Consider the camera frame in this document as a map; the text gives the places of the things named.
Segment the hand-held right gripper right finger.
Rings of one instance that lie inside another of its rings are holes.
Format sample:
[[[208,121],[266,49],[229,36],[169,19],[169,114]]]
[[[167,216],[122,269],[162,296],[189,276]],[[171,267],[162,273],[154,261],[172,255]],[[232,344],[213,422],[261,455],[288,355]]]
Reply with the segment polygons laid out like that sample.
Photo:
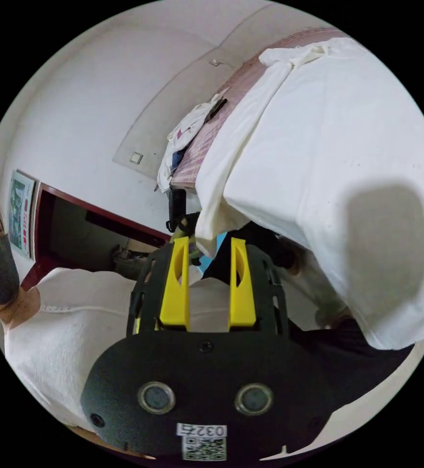
[[[231,239],[229,317],[230,328],[251,328],[257,321],[252,275],[243,239]]]

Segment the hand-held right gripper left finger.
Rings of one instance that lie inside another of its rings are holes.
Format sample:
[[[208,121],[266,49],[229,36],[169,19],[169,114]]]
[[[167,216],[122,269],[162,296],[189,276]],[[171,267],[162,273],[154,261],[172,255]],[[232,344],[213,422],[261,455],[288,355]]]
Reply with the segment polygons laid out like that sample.
[[[160,321],[164,326],[190,326],[189,238],[176,238],[170,246]]]

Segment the person's left hand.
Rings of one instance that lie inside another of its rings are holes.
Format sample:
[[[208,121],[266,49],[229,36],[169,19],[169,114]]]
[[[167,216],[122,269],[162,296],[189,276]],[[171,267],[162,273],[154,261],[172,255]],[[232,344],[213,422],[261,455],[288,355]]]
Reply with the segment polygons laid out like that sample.
[[[123,248],[121,245],[116,245],[110,252],[113,271],[125,277],[137,276],[142,268],[143,259],[142,253]]]

